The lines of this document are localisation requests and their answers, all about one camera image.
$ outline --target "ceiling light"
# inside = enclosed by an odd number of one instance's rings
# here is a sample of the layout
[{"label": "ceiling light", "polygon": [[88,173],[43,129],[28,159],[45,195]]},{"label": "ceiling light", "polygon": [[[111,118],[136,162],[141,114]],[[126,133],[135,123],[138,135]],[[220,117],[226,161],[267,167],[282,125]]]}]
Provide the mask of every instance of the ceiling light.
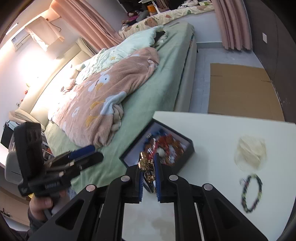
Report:
[{"label": "ceiling light", "polygon": [[13,25],[7,32],[5,35],[9,34],[11,32],[11,30],[13,30],[16,26],[18,25],[18,23],[16,23],[15,25]]}]

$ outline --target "black case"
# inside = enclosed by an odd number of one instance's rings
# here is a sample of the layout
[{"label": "black case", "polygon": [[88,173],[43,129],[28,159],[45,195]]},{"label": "black case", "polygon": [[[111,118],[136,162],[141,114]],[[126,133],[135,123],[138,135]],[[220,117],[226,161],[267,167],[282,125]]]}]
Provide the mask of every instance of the black case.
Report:
[{"label": "black case", "polygon": [[[142,137],[146,134],[146,132],[151,129],[152,125],[154,124],[158,124],[160,125],[160,128],[163,128],[164,131],[166,132],[166,129],[173,132],[175,135],[179,136],[181,139],[184,139],[188,142],[188,145],[186,146],[186,149],[184,149],[184,153],[183,155],[179,158],[179,160],[175,163],[174,166],[172,166],[172,171],[174,174],[177,174],[180,169],[185,165],[185,163],[188,161],[188,159],[191,157],[191,155],[195,152],[194,151],[194,147],[193,147],[193,143],[192,143],[192,140],[190,140],[189,138],[183,136],[182,134],[180,134],[179,132],[175,131],[174,129],[166,126],[165,124],[155,120],[155,119],[152,119],[145,127],[144,129],[140,132],[140,134],[134,139],[134,141],[129,145],[129,147],[124,151],[124,153],[120,156],[120,160],[123,162],[123,164],[128,167],[128,166],[132,166],[132,165],[128,165],[124,159],[125,157],[129,154],[129,152],[134,148],[135,145],[138,144],[139,141],[141,141]],[[135,160],[137,160],[136,163],[134,163],[133,165],[137,164],[138,163],[138,159],[139,159],[139,154],[140,152],[138,153],[137,156],[135,156]]]}]

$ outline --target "hand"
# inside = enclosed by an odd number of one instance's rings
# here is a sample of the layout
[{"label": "hand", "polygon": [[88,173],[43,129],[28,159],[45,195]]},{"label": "hand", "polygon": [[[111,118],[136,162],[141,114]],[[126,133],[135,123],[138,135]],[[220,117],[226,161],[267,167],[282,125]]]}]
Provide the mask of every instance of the hand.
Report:
[{"label": "hand", "polygon": [[[60,197],[66,195],[66,191],[59,192]],[[43,210],[49,209],[53,206],[52,199],[50,197],[35,197],[33,195],[29,208],[33,217],[39,221],[46,221]]]}]

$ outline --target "wall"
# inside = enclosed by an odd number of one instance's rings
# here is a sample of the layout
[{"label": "wall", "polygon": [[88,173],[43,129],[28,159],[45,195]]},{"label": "wall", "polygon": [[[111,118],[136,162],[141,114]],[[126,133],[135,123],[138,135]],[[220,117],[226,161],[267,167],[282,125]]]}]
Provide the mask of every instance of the wall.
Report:
[{"label": "wall", "polygon": [[222,43],[220,28],[218,20],[214,11],[201,13],[201,14],[190,14],[182,18],[178,18],[172,21],[170,24],[175,22],[188,22],[194,26],[196,42],[199,43]]},{"label": "wall", "polygon": [[121,29],[121,21],[128,16],[117,0],[86,0],[115,29]]},{"label": "wall", "polygon": [[[277,15],[280,9],[275,8],[278,12],[274,12],[262,1],[244,1],[250,20],[253,51],[274,84],[285,121],[296,123],[296,43],[282,22],[285,19]],[[267,43],[263,41],[262,33],[267,35]]]},{"label": "wall", "polygon": [[22,26],[29,22],[32,18],[38,14],[47,10],[50,6],[52,0],[34,0],[21,14],[16,18],[11,26],[18,23],[18,25],[4,37],[0,43],[0,48],[6,43],[7,40],[11,38]]},{"label": "wall", "polygon": [[10,219],[29,226],[28,208],[29,201],[24,198],[19,198],[0,187],[0,209],[9,213]]},{"label": "wall", "polygon": [[[8,120],[8,112],[17,109],[16,103],[24,98],[26,83],[32,84],[40,78],[46,78],[52,71],[55,58],[65,53],[78,39],[79,34],[63,19],[52,22],[59,26],[65,38],[57,40],[48,47],[47,52],[30,37],[16,52],[9,40],[0,49],[0,125]],[[0,145],[0,162],[5,163],[7,149]]]}]

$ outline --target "necklace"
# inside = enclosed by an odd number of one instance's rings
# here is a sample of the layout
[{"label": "necklace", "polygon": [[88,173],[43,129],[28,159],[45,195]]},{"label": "necklace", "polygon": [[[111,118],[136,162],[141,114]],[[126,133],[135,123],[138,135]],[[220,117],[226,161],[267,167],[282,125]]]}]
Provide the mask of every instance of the necklace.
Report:
[{"label": "necklace", "polygon": [[[255,178],[257,180],[259,190],[258,190],[257,198],[256,198],[255,202],[253,203],[252,207],[248,208],[247,207],[247,202],[246,202],[246,194],[247,194],[247,190],[248,190],[248,187],[249,187],[249,184],[250,184],[250,180],[252,178]],[[261,196],[262,196],[262,182],[261,182],[261,179],[256,174],[252,174],[252,175],[248,176],[247,179],[245,180],[244,189],[242,191],[242,206],[244,208],[244,211],[246,213],[253,212],[253,210],[255,210],[258,202],[260,201]]]}]

